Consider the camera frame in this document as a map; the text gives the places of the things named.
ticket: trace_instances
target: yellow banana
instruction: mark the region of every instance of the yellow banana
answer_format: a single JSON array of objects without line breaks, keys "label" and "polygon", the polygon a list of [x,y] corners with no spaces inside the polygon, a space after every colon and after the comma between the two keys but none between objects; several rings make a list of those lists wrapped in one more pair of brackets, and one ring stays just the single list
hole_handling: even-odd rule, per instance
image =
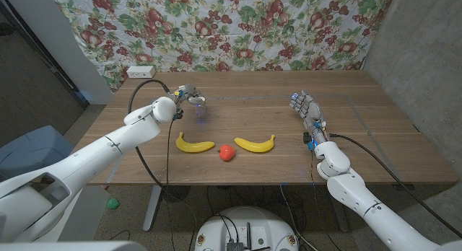
[{"label": "yellow banana", "polygon": [[247,151],[255,153],[263,153],[269,151],[274,146],[274,135],[271,135],[271,139],[263,143],[253,143],[242,138],[234,138],[234,142]]},{"label": "yellow banana", "polygon": [[183,132],[180,132],[180,136],[176,139],[176,146],[181,150],[188,153],[199,153],[202,151],[209,150],[214,147],[215,143],[210,141],[205,141],[201,143],[188,143],[183,140]]}]

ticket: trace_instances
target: white outlet strip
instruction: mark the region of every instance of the white outlet strip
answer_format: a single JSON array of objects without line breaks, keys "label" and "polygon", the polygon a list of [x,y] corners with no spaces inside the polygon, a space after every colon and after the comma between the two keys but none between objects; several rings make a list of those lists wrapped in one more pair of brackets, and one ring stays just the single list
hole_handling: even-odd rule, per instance
[{"label": "white outlet strip", "polygon": [[129,78],[152,78],[156,74],[153,66],[130,66],[127,70]]}]

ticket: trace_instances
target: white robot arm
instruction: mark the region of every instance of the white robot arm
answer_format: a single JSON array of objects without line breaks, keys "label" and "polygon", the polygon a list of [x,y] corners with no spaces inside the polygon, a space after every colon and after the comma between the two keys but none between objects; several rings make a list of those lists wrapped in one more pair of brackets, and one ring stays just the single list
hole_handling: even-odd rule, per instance
[{"label": "white robot arm", "polygon": [[[50,231],[92,178],[127,151],[157,136],[159,123],[181,118],[180,103],[184,100],[203,104],[205,98],[192,84],[179,87],[129,113],[123,119],[125,126],[60,162],[0,183],[0,242],[31,242]],[[30,182],[44,175],[54,182],[38,192]]]},{"label": "white robot arm", "polygon": [[294,94],[290,107],[304,120],[311,135],[319,175],[327,180],[329,193],[363,218],[390,250],[436,250],[439,245],[423,237],[375,197],[351,167],[348,157],[326,133],[326,122],[314,99],[302,91]]}]

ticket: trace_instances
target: floral pattern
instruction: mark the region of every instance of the floral pattern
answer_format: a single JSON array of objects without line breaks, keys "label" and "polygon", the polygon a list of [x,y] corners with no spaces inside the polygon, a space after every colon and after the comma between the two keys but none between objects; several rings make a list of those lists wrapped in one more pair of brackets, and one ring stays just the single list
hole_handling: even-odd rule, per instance
[{"label": "floral pattern", "polygon": [[115,92],[157,71],[359,69],[391,0],[55,0]]}]

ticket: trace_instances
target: wooden table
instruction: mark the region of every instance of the wooden table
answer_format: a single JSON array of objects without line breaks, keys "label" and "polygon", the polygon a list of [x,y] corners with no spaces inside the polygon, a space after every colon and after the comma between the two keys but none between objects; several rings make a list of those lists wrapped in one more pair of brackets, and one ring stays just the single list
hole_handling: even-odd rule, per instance
[{"label": "wooden table", "polygon": [[[156,79],[174,89],[194,83],[207,98],[206,117],[199,120],[194,106],[182,104],[184,117],[173,123],[170,139],[169,183],[171,185],[278,185],[311,182],[311,153],[302,142],[300,116],[289,107],[290,96],[304,89],[320,104],[330,133],[352,137],[377,154],[397,175],[410,183],[453,183],[457,174],[436,152],[412,122],[364,71],[254,71],[188,72],[156,74]],[[129,79],[101,112],[76,150],[123,126],[128,99],[142,79]],[[143,87],[134,109],[163,96],[155,83]],[[167,134],[162,132],[140,146],[149,167],[165,182]],[[199,154],[179,150],[180,131],[189,142],[213,141],[215,147]],[[241,149],[234,138],[263,142],[276,136],[274,148],[265,154]],[[391,183],[393,179],[358,146],[335,138],[350,158],[352,167],[366,182]],[[236,149],[231,162],[217,153],[222,144]],[[325,183],[313,161],[313,177]],[[153,184],[136,152],[120,164],[99,174],[92,184]]]}]

